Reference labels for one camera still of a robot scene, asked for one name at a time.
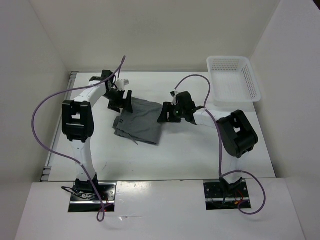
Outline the grey shorts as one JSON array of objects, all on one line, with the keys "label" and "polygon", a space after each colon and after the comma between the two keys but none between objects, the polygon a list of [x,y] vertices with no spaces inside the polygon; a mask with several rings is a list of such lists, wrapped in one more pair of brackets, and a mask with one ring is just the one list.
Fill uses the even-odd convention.
[{"label": "grey shorts", "polygon": [[158,145],[162,135],[162,125],[158,123],[162,108],[157,102],[133,97],[133,113],[124,110],[115,118],[114,134],[135,143]]}]

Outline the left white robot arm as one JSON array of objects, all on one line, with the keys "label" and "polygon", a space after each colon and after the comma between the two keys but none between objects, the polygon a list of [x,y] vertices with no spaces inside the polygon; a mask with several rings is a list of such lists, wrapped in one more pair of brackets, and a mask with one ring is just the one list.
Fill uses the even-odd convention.
[{"label": "left white robot arm", "polygon": [[125,91],[128,84],[129,80],[103,70],[100,77],[89,80],[89,85],[77,97],[62,103],[62,133],[70,142],[77,169],[71,192],[80,198],[94,200],[100,194],[91,153],[91,137],[95,130],[93,107],[104,97],[109,100],[110,110],[119,113],[123,109],[132,114],[132,91]]}]

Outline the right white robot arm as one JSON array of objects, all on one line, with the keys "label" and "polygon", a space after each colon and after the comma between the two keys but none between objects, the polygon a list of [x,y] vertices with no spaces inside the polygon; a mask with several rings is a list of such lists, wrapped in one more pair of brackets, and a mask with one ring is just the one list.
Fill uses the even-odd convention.
[{"label": "right white robot arm", "polygon": [[234,182],[224,179],[222,174],[223,149],[234,157],[241,158],[245,153],[254,149],[258,143],[258,135],[242,110],[231,113],[215,111],[197,106],[187,91],[178,93],[172,91],[172,102],[164,102],[158,123],[180,123],[182,119],[193,125],[201,125],[217,130],[218,134],[218,174],[219,191],[225,197],[230,197],[237,191],[241,179]]}]

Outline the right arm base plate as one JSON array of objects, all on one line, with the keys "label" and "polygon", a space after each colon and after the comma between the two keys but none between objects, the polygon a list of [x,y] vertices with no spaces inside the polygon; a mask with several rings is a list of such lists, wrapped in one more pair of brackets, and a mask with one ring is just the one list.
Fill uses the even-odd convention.
[{"label": "right arm base plate", "polygon": [[218,179],[203,182],[205,207],[207,211],[251,209],[247,183],[243,179],[239,186],[230,191],[223,190]]}]

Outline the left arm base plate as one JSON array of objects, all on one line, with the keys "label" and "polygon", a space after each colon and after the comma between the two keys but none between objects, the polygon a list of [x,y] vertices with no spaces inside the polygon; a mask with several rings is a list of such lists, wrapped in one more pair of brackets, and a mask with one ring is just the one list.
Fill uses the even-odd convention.
[{"label": "left arm base plate", "polygon": [[[100,182],[97,187],[105,206],[105,212],[115,211],[116,189],[116,182]],[[76,192],[74,186],[67,188],[67,191],[71,193],[69,213],[97,213],[101,209],[101,202],[94,192]]]}]

